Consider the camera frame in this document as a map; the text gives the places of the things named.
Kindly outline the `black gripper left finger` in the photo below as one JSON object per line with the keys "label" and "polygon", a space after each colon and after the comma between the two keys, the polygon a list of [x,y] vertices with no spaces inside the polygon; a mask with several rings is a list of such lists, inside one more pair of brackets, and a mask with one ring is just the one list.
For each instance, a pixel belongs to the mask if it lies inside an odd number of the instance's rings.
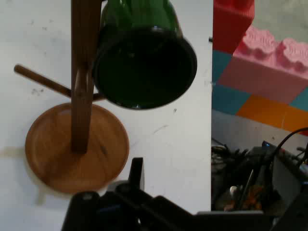
{"label": "black gripper left finger", "polygon": [[143,158],[133,158],[129,177],[109,186],[104,195],[75,194],[69,204],[64,231],[193,231],[193,215],[168,199],[143,190]]}

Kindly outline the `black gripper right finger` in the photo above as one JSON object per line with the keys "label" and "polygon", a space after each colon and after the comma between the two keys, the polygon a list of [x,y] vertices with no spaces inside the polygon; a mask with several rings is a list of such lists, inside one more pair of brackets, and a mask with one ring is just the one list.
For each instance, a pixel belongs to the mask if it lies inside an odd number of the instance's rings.
{"label": "black gripper right finger", "polygon": [[197,226],[205,231],[306,231],[308,229],[308,191],[304,190],[276,218],[258,213],[203,213]]}

